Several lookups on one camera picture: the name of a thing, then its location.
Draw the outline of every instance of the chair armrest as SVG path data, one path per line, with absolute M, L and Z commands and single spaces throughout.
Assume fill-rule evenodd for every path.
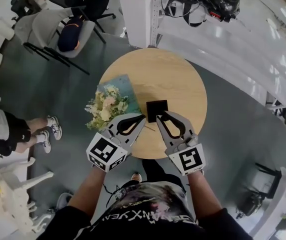
M 72 7 L 71 10 L 72 10 L 72 13 L 74 16 L 75 15 L 82 15 L 82 16 L 84 16 L 86 21 L 89 21 L 88 16 L 83 11 L 85 8 L 86 8 L 86 6 L 84 5 L 84 6 Z

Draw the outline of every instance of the person's arm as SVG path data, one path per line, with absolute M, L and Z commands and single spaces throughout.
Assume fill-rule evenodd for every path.
M 187 176 L 198 225 L 211 239 L 251 240 L 243 228 L 222 208 L 200 171 Z
M 94 166 L 68 205 L 56 212 L 45 232 L 37 240 L 72 240 L 80 229 L 88 227 L 97 207 L 106 172 Z
M 77 192 L 73 195 L 68 203 L 68 206 L 75 207 L 85 212 L 90 219 L 92 219 L 95 209 L 98 204 L 103 182 L 106 172 L 94 166 L 79 187 Z
M 201 171 L 187 175 L 195 216 L 198 219 L 215 214 L 222 206 Z

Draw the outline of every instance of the black chair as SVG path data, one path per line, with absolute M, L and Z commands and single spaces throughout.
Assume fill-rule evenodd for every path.
M 49 0 L 52 3 L 59 5 L 63 8 L 73 8 L 86 6 L 84 13 L 87 18 L 95 22 L 95 24 L 100 28 L 100 30 L 105 33 L 101 25 L 98 23 L 98 19 L 112 16 L 113 19 L 116 18 L 114 13 L 103 14 L 107 9 L 110 0 Z
M 39 6 L 33 6 L 29 0 L 11 0 L 11 5 L 11 11 L 17 14 L 17 17 L 12 20 L 16 22 L 24 16 L 33 15 L 42 10 Z

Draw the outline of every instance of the cable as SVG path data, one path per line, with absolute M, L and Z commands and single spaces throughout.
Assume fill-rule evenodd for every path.
M 105 208 L 107 208 L 107 207 L 108 207 L 108 204 L 109 204 L 109 202 L 110 202 L 110 200 L 111 200 L 111 198 L 113 197 L 113 195 L 115 195 L 115 193 L 118 192 L 121 188 L 120 188 L 118 185 L 116 185 L 116 190 L 112 193 L 112 192 L 108 191 L 107 187 L 106 187 L 104 184 L 103 184 L 103 187 L 104 187 L 105 191 L 106 191 L 108 194 L 110 194 L 110 197 L 109 197 L 109 199 L 107 200 L 107 203 L 106 203 L 106 206 L 105 206 Z

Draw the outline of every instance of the black t-shirt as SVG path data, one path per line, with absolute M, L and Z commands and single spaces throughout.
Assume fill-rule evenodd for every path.
M 122 188 L 116 201 L 93 224 L 81 210 L 59 210 L 38 240 L 192 238 L 198 240 L 251 240 L 239 224 L 222 209 L 194 222 L 186 195 L 167 181 L 145 182 Z

